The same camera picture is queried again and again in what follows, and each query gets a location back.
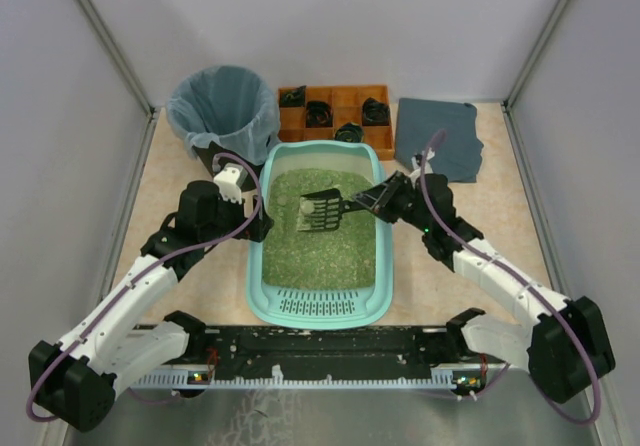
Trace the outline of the pale green litter clump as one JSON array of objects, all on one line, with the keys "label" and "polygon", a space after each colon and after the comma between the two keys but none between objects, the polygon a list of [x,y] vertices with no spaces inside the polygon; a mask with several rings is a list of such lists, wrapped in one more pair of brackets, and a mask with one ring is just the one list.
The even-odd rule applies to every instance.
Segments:
[{"label": "pale green litter clump", "polygon": [[309,215],[314,211],[314,203],[311,201],[303,201],[300,203],[300,211],[304,215]]}]

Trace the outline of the black litter scoop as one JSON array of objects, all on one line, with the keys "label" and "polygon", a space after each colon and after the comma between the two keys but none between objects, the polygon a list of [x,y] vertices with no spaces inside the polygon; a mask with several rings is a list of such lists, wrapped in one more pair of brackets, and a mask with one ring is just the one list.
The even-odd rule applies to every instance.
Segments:
[{"label": "black litter scoop", "polygon": [[[301,213],[300,203],[303,201],[314,203],[311,214]],[[345,214],[362,210],[354,201],[344,199],[337,188],[304,194],[299,198],[296,228],[298,232],[332,232],[339,228]]]}]

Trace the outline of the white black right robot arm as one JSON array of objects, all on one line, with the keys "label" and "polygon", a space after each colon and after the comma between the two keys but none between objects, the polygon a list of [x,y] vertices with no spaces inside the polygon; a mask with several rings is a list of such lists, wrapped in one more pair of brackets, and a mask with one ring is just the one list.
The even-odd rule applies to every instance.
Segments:
[{"label": "white black right robot arm", "polygon": [[616,367],[604,319],[587,297],[572,300],[512,265],[456,212],[447,179],[417,180],[396,172],[355,195],[363,209],[387,223],[403,221],[422,234],[429,255],[475,283],[514,318],[503,322],[479,310],[450,321],[455,338],[527,372],[551,401],[564,404]]}]

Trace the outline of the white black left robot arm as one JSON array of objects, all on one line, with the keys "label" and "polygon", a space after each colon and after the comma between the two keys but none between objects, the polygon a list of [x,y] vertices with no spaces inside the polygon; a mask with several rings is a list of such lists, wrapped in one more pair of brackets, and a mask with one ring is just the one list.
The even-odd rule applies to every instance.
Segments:
[{"label": "white black left robot arm", "polygon": [[172,360],[199,358],[206,325],[188,313],[174,311],[136,339],[129,334],[218,244],[261,242],[272,224],[258,182],[247,191],[232,180],[190,182],[177,211],[147,239],[118,285],[57,342],[40,341],[32,348],[27,416],[38,423],[61,419],[90,431],[144,375]]}]

